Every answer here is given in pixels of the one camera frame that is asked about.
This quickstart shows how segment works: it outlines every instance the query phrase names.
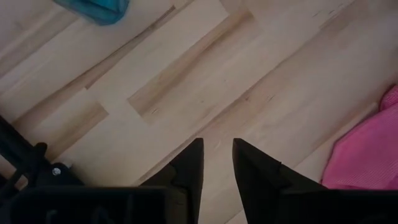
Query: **teal fabric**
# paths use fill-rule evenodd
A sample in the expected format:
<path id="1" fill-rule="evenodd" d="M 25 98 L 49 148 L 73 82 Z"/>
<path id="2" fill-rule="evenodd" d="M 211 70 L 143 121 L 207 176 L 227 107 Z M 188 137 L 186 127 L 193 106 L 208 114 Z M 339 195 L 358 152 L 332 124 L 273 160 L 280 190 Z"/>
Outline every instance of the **teal fabric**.
<path id="1" fill-rule="evenodd" d="M 101 26 L 119 21 L 129 5 L 129 0 L 54 0 L 54 2 Z"/>

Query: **pink fabric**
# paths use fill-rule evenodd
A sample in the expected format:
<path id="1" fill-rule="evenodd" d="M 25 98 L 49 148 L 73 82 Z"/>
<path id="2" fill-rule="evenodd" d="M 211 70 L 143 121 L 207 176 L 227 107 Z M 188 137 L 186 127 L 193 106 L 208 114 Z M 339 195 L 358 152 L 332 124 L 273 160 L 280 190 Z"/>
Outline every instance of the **pink fabric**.
<path id="1" fill-rule="evenodd" d="M 380 112 L 335 143 L 322 184 L 330 189 L 398 189 L 398 87 Z"/>

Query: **wooden floor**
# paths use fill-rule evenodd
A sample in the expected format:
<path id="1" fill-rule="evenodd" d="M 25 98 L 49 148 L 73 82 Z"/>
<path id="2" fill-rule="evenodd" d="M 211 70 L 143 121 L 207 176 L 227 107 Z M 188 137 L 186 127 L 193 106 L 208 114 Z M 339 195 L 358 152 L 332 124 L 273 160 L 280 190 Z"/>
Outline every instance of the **wooden floor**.
<path id="1" fill-rule="evenodd" d="M 398 80 L 396 0 L 134 0 L 107 27 L 38 7 L 0 39 L 0 115 L 94 186 L 138 185 L 203 137 L 200 223 L 246 222 L 233 138 L 319 181 Z"/>

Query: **screw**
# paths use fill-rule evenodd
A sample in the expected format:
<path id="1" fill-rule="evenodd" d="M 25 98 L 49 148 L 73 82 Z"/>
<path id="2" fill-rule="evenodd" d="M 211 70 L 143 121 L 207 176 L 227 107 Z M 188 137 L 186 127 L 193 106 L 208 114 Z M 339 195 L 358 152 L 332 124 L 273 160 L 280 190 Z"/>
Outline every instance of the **screw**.
<path id="1" fill-rule="evenodd" d="M 61 170 L 59 168 L 54 168 L 52 169 L 52 175 L 60 175 L 61 174 Z"/>

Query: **black object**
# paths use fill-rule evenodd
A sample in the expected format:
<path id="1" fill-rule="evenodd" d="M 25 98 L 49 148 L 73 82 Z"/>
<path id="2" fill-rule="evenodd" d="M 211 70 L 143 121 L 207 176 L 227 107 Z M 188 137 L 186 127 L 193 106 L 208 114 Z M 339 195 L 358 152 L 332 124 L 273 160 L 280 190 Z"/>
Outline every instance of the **black object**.
<path id="1" fill-rule="evenodd" d="M 242 139 L 233 162 L 248 224 L 398 223 L 398 191 L 328 190 Z"/>
<path id="2" fill-rule="evenodd" d="M 194 140 L 139 187 L 45 186 L 7 204 L 12 224 L 197 223 L 203 182 L 203 140 Z"/>
<path id="3" fill-rule="evenodd" d="M 398 223 L 398 191 L 328 190 L 243 141 L 234 139 L 235 177 L 249 224 Z M 94 188 L 44 157 L 0 117 L 0 154 L 16 167 L 0 176 L 0 222 L 197 224 L 203 140 L 196 139 L 139 187 Z M 14 188 L 25 175 L 27 187 Z"/>

